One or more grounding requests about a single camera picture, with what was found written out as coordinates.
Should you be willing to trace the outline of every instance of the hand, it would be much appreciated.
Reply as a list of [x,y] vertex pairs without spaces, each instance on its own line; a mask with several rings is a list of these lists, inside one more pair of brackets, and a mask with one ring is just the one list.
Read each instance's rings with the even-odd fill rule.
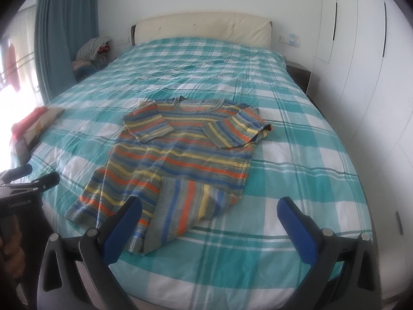
[[3,240],[0,238],[0,247],[3,248],[6,256],[4,268],[16,280],[23,275],[25,263],[25,254],[20,247],[22,234],[19,229],[19,222],[16,216],[13,216],[13,234],[10,241],[3,246]]

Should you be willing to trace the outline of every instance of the white wardrobe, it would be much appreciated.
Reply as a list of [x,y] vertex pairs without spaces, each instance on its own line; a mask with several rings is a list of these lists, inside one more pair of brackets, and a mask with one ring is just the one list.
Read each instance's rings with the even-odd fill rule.
[[413,30],[393,0],[323,0],[320,34],[307,95],[360,177],[389,298],[413,278]]

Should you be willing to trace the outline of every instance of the headboard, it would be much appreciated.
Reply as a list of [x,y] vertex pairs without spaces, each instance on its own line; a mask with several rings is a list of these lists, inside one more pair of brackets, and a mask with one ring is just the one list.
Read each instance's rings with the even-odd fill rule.
[[131,28],[132,45],[170,37],[202,37],[271,49],[272,22],[230,12],[195,12],[156,16]]

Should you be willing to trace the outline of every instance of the bed sheet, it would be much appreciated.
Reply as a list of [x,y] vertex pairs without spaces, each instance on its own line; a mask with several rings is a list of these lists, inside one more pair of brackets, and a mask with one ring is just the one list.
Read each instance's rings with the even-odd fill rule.
[[366,200],[338,136],[292,81],[282,56],[200,38],[156,40],[127,49],[106,69],[57,97],[65,112],[42,136],[31,180],[56,170],[44,194],[63,236],[83,233],[63,215],[104,165],[121,117],[145,99],[227,98],[258,109],[273,133],[253,153],[242,200],[146,256],[124,252],[111,265],[125,291],[173,309],[270,309],[303,280],[303,264],[276,215],[290,196],[319,227],[371,233]]

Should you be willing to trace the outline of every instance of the nightstand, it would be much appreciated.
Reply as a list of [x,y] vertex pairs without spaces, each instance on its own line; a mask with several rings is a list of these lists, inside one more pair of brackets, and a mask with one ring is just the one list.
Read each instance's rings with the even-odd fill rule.
[[306,93],[311,72],[298,63],[294,63],[292,61],[285,61],[285,63],[287,66],[287,72],[291,76],[292,80],[294,80],[303,92]]

